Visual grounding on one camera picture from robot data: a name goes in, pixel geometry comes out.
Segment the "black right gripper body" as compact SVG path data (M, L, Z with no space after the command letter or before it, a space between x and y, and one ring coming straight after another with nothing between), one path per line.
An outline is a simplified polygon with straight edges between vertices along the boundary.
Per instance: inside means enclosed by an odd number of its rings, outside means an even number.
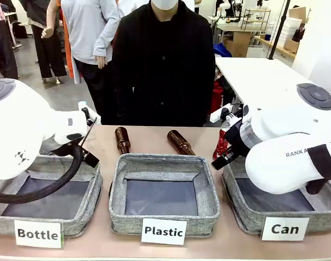
M240 136L241 125L242 120L239 120L226 132L225 139L230 144L225 151L225 159L228 164L238 157L246 157L250 151Z

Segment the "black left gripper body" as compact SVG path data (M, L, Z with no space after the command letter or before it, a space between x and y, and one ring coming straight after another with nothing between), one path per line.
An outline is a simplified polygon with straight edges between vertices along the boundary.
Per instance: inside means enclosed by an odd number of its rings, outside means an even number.
M73 156L74 147L79 147L83 152L83 162L90 167L96 167L99 163L99 159L95 157L92 153L87 151L86 149L82 148L79 144L69 143L61 146L60 148L56 149L56 155L60 157L64 156Z

